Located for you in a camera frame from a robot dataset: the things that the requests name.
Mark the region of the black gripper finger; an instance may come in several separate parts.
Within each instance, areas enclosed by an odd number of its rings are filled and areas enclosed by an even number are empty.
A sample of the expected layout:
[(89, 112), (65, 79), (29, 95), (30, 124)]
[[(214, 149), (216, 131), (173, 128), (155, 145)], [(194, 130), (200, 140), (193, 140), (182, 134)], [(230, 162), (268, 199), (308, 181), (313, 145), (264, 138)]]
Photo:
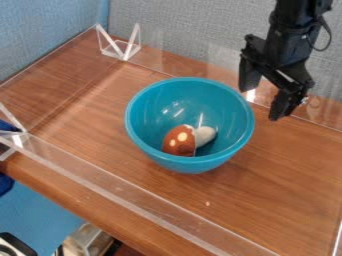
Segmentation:
[(278, 121), (281, 118), (289, 116), (301, 105), (302, 99), (301, 92), (286, 92), (281, 90), (272, 102), (269, 119)]
[(248, 92), (260, 86), (262, 73), (258, 64), (245, 55), (241, 56), (240, 62), (240, 90)]

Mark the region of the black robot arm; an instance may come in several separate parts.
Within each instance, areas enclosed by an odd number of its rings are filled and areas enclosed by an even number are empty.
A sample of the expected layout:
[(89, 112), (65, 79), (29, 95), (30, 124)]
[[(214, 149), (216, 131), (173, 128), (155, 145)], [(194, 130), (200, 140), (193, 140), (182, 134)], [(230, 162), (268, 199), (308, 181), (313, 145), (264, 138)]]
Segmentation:
[(268, 38), (253, 34), (245, 37), (240, 90), (256, 89), (262, 77), (277, 86), (280, 92), (269, 114), (272, 121), (293, 113), (316, 85), (306, 61), (313, 50), (322, 52), (332, 44), (332, 29), (324, 18), (332, 5), (333, 0), (277, 0), (269, 18)]

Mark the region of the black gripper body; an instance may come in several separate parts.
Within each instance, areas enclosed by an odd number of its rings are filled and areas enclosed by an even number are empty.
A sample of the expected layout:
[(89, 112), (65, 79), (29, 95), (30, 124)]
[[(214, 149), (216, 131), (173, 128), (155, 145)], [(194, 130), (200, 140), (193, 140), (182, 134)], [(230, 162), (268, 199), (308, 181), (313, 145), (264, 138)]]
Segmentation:
[(304, 99), (316, 82), (306, 68), (313, 52), (316, 34), (306, 32), (272, 32), (266, 39), (254, 34), (245, 37), (246, 46), (241, 51), (258, 64), (260, 72), (278, 88), (278, 92), (301, 92)]

